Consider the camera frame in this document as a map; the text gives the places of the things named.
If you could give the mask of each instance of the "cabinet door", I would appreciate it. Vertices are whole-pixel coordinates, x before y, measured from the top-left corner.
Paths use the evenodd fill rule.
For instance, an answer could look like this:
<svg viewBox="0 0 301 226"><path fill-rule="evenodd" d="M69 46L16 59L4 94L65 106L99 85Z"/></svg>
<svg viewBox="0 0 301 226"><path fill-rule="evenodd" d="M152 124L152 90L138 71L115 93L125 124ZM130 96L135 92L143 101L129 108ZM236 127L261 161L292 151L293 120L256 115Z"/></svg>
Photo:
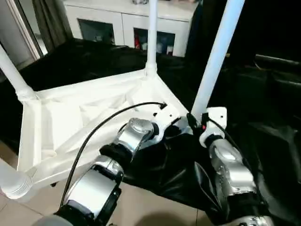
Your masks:
<svg viewBox="0 0 301 226"><path fill-rule="evenodd" d="M124 45L121 13L66 6L74 38Z"/></svg>
<svg viewBox="0 0 301 226"><path fill-rule="evenodd" d="M146 49L149 18L122 14L125 45ZM190 30L189 22L158 18L157 52L184 57Z"/></svg>

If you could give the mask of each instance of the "floor tile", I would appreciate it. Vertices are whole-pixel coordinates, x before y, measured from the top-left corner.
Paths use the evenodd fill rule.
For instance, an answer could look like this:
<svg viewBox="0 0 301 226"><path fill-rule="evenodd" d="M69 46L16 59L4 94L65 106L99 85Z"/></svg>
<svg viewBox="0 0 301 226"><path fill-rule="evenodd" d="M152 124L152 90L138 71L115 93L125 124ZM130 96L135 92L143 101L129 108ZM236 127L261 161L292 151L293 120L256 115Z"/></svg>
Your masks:
<svg viewBox="0 0 301 226"><path fill-rule="evenodd" d="M6 206L0 211L1 226L31 226L40 219L42 215L32 211L25 206L8 200Z"/></svg>
<svg viewBox="0 0 301 226"><path fill-rule="evenodd" d="M7 203L7 198L0 194L0 211L4 208Z"/></svg>
<svg viewBox="0 0 301 226"><path fill-rule="evenodd" d="M197 226L214 226L204 211L198 210Z"/></svg>
<svg viewBox="0 0 301 226"><path fill-rule="evenodd" d="M9 165L17 168L18 156L7 147L2 141L0 141L0 158L6 161Z"/></svg>
<svg viewBox="0 0 301 226"><path fill-rule="evenodd" d="M109 223L117 226L195 226L197 210L138 187L121 184Z"/></svg>
<svg viewBox="0 0 301 226"><path fill-rule="evenodd" d="M58 211L66 180L60 181L55 187L47 186L38 191L28 202L22 205L42 214L50 215Z"/></svg>

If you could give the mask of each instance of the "white pole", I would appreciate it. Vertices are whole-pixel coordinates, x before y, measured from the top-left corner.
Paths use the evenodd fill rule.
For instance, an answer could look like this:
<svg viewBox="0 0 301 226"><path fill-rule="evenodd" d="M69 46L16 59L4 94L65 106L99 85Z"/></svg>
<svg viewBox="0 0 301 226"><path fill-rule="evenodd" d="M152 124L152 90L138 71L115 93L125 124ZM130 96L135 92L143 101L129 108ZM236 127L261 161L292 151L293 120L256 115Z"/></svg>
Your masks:
<svg viewBox="0 0 301 226"><path fill-rule="evenodd" d="M192 115L197 120L200 120L201 114L206 112L210 96L227 54L244 2L245 0L227 1L220 27L215 37L201 84L198 88L198 94L191 110Z"/></svg>
<svg viewBox="0 0 301 226"><path fill-rule="evenodd" d="M0 159L0 188L10 199L19 199L32 187L31 178Z"/></svg>
<svg viewBox="0 0 301 226"><path fill-rule="evenodd" d="M0 68L6 75L9 82L16 90L16 94L20 101L27 99L36 99L34 91L26 84L19 71L14 64L10 61L8 55L0 45Z"/></svg>
<svg viewBox="0 0 301 226"><path fill-rule="evenodd" d="M157 16L158 0L150 0L149 30L147 44L146 72L148 74L157 72L156 50L157 50Z"/></svg>

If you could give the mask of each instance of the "white cabinet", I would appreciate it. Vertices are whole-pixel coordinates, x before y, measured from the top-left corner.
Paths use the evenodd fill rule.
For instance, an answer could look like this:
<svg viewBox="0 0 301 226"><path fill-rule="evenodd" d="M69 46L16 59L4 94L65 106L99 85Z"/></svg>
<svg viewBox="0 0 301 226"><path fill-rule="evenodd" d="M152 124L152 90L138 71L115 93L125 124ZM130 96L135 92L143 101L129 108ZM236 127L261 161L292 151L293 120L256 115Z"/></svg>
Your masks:
<svg viewBox="0 0 301 226"><path fill-rule="evenodd" d="M147 48L149 4L132 0L66 0L75 38ZM157 52L185 56L191 22L198 3L158 1Z"/></svg>
<svg viewBox="0 0 301 226"><path fill-rule="evenodd" d="M66 13L74 38L124 45L120 13L73 6Z"/></svg>
<svg viewBox="0 0 301 226"><path fill-rule="evenodd" d="M144 41L147 41L147 28L149 24L147 16L122 14L122 21L125 45L134 48L135 35L138 35L140 42L142 37L145 37ZM166 48L172 46L174 56L185 56L189 28L190 26L187 22L159 18L157 25L157 46L158 48L163 48L159 52L166 52Z"/></svg>

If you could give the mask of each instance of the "red object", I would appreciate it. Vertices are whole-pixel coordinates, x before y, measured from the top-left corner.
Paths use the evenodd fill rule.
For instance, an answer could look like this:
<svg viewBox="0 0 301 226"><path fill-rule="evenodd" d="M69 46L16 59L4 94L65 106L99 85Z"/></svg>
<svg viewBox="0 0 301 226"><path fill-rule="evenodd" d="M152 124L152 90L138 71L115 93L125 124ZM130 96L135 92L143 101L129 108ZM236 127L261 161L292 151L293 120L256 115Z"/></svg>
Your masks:
<svg viewBox="0 0 301 226"><path fill-rule="evenodd" d="M141 49L139 36L135 34L135 48Z"/></svg>

